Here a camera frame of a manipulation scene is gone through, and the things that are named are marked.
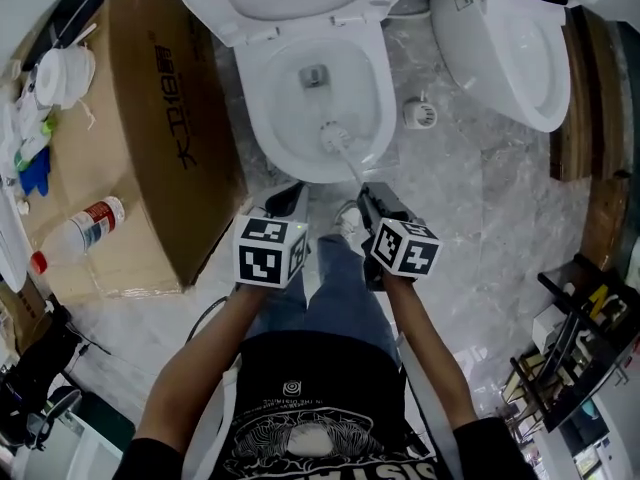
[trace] gray marble tile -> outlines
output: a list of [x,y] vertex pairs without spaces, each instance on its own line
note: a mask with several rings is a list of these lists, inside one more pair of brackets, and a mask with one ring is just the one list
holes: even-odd
[[[490,414],[500,404],[509,358],[529,345],[533,317],[548,304],[537,273],[559,267],[578,250],[588,180],[549,179],[548,135],[482,107],[455,85],[429,19],[390,21],[384,34],[398,124],[388,154],[366,177],[389,183],[444,242],[433,275],[416,288],[461,364],[477,410]],[[232,52],[218,45],[216,58],[250,191],[289,179],[258,147]],[[438,110],[438,124],[407,130],[402,104],[422,91]],[[311,235],[317,238],[357,186],[313,185],[310,192]],[[364,238],[361,230],[359,242]],[[308,296],[319,286],[312,249],[304,269]],[[113,353],[91,348],[73,376],[137,423],[162,365],[202,311],[231,290],[230,259],[226,237],[183,295],[71,308],[77,326]],[[391,319],[386,297],[379,299]],[[420,432],[421,425],[414,422]]]

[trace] white container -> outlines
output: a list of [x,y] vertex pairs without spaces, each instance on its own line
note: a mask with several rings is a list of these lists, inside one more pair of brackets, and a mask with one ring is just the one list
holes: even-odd
[[31,266],[43,274],[52,265],[76,263],[102,237],[124,221],[119,199],[107,197],[55,228],[31,256]]
[[558,339],[560,328],[566,318],[567,316],[553,304],[534,318],[531,338],[542,355],[546,355]]

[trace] sneaker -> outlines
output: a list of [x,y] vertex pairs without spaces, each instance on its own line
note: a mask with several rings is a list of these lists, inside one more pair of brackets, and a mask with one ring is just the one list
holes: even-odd
[[347,201],[342,208],[338,210],[336,218],[331,230],[332,234],[337,234],[343,237],[347,242],[351,243],[353,235],[355,235],[356,229],[360,225],[360,210],[355,201]]

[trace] black t-shirt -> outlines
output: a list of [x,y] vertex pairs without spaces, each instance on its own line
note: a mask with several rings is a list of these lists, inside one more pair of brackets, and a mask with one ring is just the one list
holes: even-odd
[[[211,478],[449,478],[442,461],[407,454],[404,380],[379,348],[295,331],[247,340],[241,354],[234,417]],[[466,480],[535,478],[501,420],[465,425],[454,436]],[[162,443],[134,440],[115,478],[177,480],[182,461]]]

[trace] toilet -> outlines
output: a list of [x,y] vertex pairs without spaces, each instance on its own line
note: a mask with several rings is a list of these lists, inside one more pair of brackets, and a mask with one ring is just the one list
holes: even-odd
[[436,41],[456,83],[482,104],[542,132],[571,94],[565,9],[544,0],[431,0]]
[[385,152],[396,102],[380,22],[393,0],[183,0],[235,51],[256,139],[294,178],[353,178],[320,141],[336,122],[361,170]]

